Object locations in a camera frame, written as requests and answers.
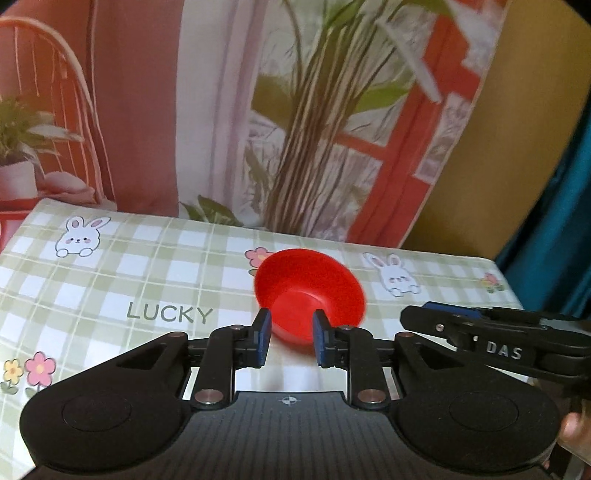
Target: table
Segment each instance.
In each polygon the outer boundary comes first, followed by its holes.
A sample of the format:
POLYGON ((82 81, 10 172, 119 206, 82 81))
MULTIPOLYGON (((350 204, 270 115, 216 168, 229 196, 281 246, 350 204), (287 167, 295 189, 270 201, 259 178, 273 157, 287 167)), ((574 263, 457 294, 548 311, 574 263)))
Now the table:
MULTIPOLYGON (((323 252, 353 272, 367 301, 361 327, 376 338, 393 338, 402 330, 401 310, 429 300, 520 308, 502 274, 486 259, 340 244, 42 200, 0 254, 0 362, 21 369, 12 375, 14 382, 0 385, 0 479, 18 478, 32 466, 18 418, 38 389, 172 330, 204 338, 218 327, 249 325, 258 311, 253 279, 261 261, 288 248, 323 252), (94 228, 98 218, 105 219, 94 228), (100 238, 96 248, 88 243, 90 253, 81 252, 88 255, 58 256, 64 254, 60 249, 78 248, 76 239, 84 242, 92 230, 100 238), (65 243, 70 238, 75 240, 65 243), (417 288, 385 288, 382 272, 396 259, 417 288), (47 375, 27 371, 36 365, 43 365, 47 375)), ((236 388, 345 390, 345 379, 343 371, 318 368, 309 349, 273 338, 265 367, 238 371, 236 388)))

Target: white rabbit print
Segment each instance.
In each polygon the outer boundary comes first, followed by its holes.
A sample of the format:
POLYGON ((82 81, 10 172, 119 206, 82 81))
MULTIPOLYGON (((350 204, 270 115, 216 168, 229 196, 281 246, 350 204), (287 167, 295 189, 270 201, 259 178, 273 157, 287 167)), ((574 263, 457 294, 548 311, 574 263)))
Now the white rabbit print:
POLYGON ((56 255, 64 258, 68 255, 88 257, 99 248, 99 228, 111 221, 108 217, 95 218, 86 225, 82 217, 72 217, 66 222, 66 230, 56 242, 56 255))
POLYGON ((378 269, 382 285, 395 297, 402 297, 405 293, 419 293, 420 287, 417 281, 402 267, 402 261, 398 255, 388 255, 385 262, 367 252, 363 257, 378 269))

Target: screw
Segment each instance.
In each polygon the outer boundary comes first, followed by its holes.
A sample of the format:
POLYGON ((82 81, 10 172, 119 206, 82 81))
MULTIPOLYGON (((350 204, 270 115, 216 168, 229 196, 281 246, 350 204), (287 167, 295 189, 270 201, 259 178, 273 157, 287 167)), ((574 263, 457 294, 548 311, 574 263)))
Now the screw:
POLYGON ((194 398, 199 403, 213 405, 215 403, 220 403, 223 400, 223 393, 219 390, 206 388, 205 390, 199 390, 197 393, 195 393, 194 398))
POLYGON ((363 403, 376 404, 382 403, 384 400, 386 400, 386 394, 381 390, 377 390, 376 388, 368 388, 367 390, 362 390, 359 392, 357 394, 357 398, 363 403))

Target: white flower pot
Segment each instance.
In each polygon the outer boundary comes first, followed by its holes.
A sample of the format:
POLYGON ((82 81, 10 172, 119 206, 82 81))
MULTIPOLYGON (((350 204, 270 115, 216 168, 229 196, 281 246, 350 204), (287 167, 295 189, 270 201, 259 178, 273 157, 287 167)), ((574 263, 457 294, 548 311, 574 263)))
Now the white flower pot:
POLYGON ((0 167, 0 201, 37 197, 35 168, 29 161, 0 167))

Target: bunny ear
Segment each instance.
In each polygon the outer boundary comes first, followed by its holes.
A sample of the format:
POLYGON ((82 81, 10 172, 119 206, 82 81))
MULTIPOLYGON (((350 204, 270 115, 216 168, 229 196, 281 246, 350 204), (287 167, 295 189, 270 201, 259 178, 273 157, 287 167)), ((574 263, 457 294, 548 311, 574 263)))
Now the bunny ear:
POLYGON ((366 252, 363 254, 363 257, 376 268, 384 268, 386 266, 386 264, 374 254, 366 252))
POLYGON ((84 226, 84 220, 82 219, 82 217, 72 217, 70 219, 68 219, 67 223, 66 223, 66 228, 68 230, 75 230, 77 228, 80 228, 84 226))
POLYGON ((400 265, 400 264, 402 264, 402 262, 400 261, 400 257, 398 255, 395 255, 395 254, 389 254, 388 255, 388 263, 390 265, 400 265))
POLYGON ((105 226, 107 223, 109 223, 111 221, 111 219, 109 217, 101 217, 101 218, 96 218, 94 220, 92 220, 88 225, 86 226, 90 226, 92 228, 96 228, 99 229, 102 226, 105 226))

